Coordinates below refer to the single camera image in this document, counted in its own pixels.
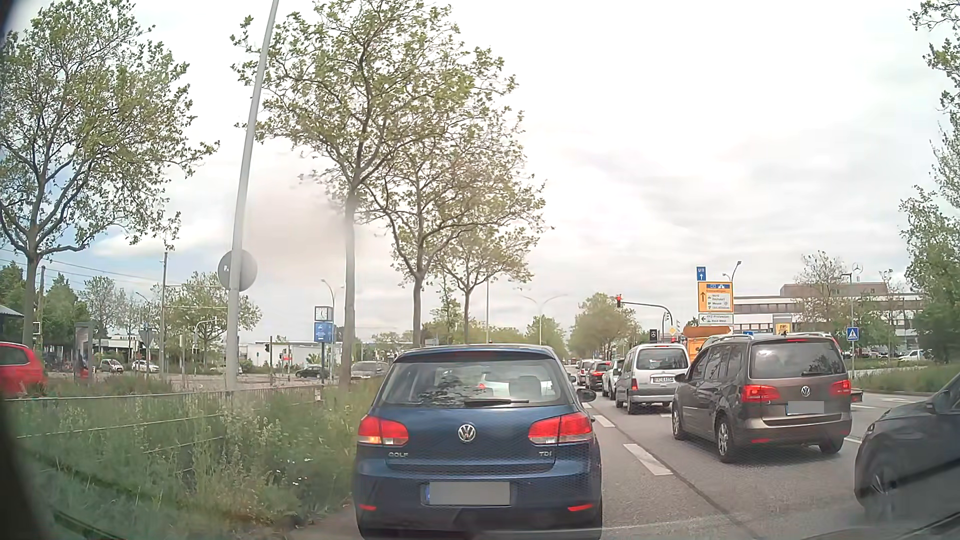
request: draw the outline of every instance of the car tire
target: car tire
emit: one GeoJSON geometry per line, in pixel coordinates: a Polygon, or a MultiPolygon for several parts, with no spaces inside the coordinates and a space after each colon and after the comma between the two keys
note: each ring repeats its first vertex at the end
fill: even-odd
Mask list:
{"type": "Polygon", "coordinates": [[[717,419],[713,427],[713,440],[716,443],[717,456],[722,463],[733,463],[738,458],[739,449],[733,439],[730,420],[726,416],[717,419]]]}
{"type": "Polygon", "coordinates": [[[840,449],[843,448],[843,439],[829,439],[819,445],[820,452],[826,455],[834,455],[840,452],[840,449]]]}
{"type": "Polygon", "coordinates": [[[670,423],[673,425],[673,438],[678,441],[686,439],[686,431],[684,431],[684,419],[680,415],[680,408],[677,404],[673,404],[670,411],[670,423]]]}

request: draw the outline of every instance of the white car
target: white car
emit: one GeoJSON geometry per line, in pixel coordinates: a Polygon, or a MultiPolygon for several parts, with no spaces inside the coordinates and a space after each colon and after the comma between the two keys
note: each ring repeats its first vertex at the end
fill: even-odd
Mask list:
{"type": "Polygon", "coordinates": [[[146,360],[136,360],[133,362],[133,366],[131,366],[131,370],[142,371],[144,373],[146,373],[148,369],[150,370],[150,373],[160,372],[160,366],[156,364],[150,364],[150,367],[148,368],[146,360]]]}

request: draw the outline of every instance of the license plate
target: license plate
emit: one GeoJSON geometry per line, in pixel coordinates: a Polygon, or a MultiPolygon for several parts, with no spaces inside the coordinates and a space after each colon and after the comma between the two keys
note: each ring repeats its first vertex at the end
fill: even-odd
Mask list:
{"type": "Polygon", "coordinates": [[[430,482],[427,504],[443,506],[509,506],[509,482],[430,482]]]}
{"type": "Polygon", "coordinates": [[[787,402],[787,414],[823,414],[824,402],[787,402]]]}

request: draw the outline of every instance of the utility pole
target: utility pole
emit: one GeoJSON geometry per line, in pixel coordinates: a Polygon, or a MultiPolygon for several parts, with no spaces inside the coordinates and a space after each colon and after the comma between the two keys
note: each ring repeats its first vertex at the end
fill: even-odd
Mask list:
{"type": "Polygon", "coordinates": [[[43,356],[43,274],[46,272],[46,265],[40,266],[40,290],[36,296],[36,340],[34,340],[35,350],[43,356]]]}
{"type": "Polygon", "coordinates": [[[167,327],[163,319],[163,311],[166,307],[167,298],[167,256],[169,252],[163,252],[163,282],[160,284],[160,380],[167,380],[167,327]]]}

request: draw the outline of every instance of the tall grass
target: tall grass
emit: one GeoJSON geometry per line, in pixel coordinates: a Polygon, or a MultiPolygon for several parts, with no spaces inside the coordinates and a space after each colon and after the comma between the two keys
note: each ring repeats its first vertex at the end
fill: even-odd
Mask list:
{"type": "Polygon", "coordinates": [[[379,381],[11,402],[35,493],[125,538],[235,538],[304,522],[349,495],[355,430],[379,381]]]}

